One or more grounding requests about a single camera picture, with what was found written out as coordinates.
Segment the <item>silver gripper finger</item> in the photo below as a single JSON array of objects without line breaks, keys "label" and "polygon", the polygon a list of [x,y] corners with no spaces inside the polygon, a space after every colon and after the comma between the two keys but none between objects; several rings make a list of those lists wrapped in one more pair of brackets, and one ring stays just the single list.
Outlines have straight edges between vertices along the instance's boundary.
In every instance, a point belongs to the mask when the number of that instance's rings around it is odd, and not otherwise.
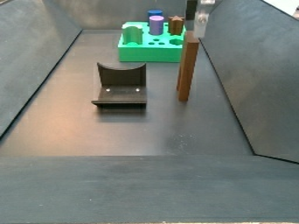
[{"label": "silver gripper finger", "polygon": [[197,7],[193,17],[193,37],[202,38],[209,20],[211,10],[216,0],[197,0]]},{"label": "silver gripper finger", "polygon": [[186,0],[186,6],[185,6],[186,20],[193,20],[196,8],[197,8],[197,0]]}]

